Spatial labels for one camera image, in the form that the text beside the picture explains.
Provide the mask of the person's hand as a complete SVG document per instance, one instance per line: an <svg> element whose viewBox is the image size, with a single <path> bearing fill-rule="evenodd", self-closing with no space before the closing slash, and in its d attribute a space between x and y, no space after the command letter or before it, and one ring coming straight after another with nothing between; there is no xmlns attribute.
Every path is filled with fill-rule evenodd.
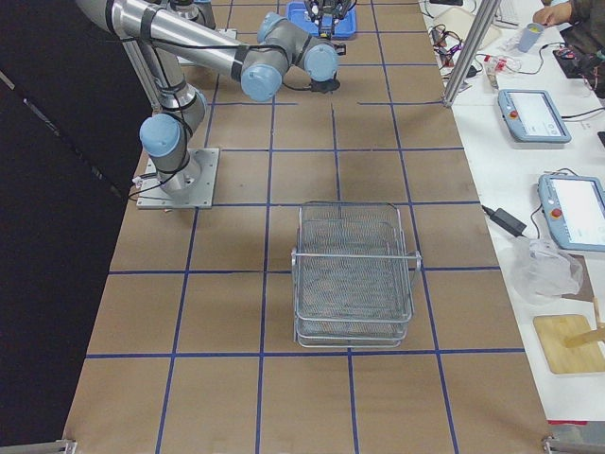
<svg viewBox="0 0 605 454"><path fill-rule="evenodd" d="M533 21L544 27L559 26L571 21L573 9L570 3L544 7L536 11Z"/></svg>

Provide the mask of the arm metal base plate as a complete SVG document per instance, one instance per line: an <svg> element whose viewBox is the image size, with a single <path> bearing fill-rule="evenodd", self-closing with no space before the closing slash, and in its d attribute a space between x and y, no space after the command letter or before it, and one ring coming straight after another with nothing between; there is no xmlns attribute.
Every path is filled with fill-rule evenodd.
<svg viewBox="0 0 605 454"><path fill-rule="evenodd" d="M189 163L165 184L157 179L155 165L147 159L141 194L136 196L139 209L209 209L213 205L218 168L218 148L189 149Z"/></svg>

